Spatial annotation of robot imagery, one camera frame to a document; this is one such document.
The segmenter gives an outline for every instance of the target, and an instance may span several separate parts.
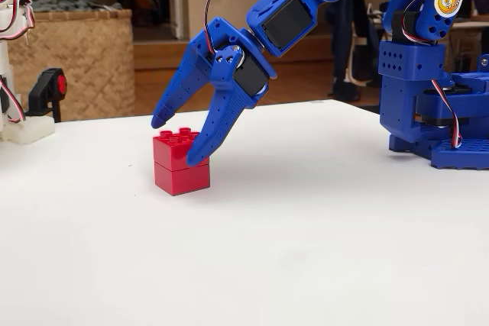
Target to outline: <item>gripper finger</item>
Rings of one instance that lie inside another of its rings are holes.
[[[266,94],[268,76],[256,74],[255,68],[257,64],[252,58],[246,57],[245,52],[235,45],[216,54],[211,74],[215,92],[206,122],[187,154],[190,166],[214,153],[243,110],[253,108]]]
[[[153,112],[151,126],[162,127],[189,98],[209,83],[212,64],[202,57],[197,46],[187,46],[182,61]]]

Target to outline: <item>white tabletop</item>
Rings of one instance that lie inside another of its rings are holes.
[[[168,125],[199,129],[204,112]],[[338,102],[246,111],[210,189],[153,184],[149,117],[0,144],[5,326],[487,326],[488,172]]]

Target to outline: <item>black bracket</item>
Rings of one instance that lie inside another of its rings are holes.
[[[25,115],[45,116],[53,112],[54,122],[61,122],[60,101],[65,99],[67,89],[68,85],[62,69],[44,70],[29,93],[29,111]]]

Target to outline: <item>lego brick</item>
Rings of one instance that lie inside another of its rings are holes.
[[[210,187],[209,164],[170,171],[154,163],[154,183],[170,195],[181,195]]]
[[[182,127],[178,133],[161,131],[159,136],[153,138],[154,162],[169,171],[191,168],[186,163],[186,154],[197,135],[198,132],[191,131],[188,127]],[[197,166],[208,164],[209,158],[206,158]]]

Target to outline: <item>wooden floor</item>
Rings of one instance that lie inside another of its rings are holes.
[[[331,63],[293,63],[275,66],[278,78],[270,81],[270,90],[261,105],[317,101],[328,99],[332,89]],[[149,115],[163,93],[170,75],[154,71],[139,72],[136,87],[136,114]],[[354,105],[376,105],[379,89],[362,88],[362,98]],[[212,98],[212,87],[198,91],[180,111],[206,110]]]
[[[136,115],[149,115],[157,104],[180,63],[185,43],[137,44],[134,46],[136,78]],[[283,58],[271,59],[278,78],[261,105],[317,101],[329,98],[332,90],[332,57],[328,38],[303,40]],[[377,105],[379,89],[362,88],[362,98],[355,105]],[[212,87],[197,92],[180,111],[206,110]]]

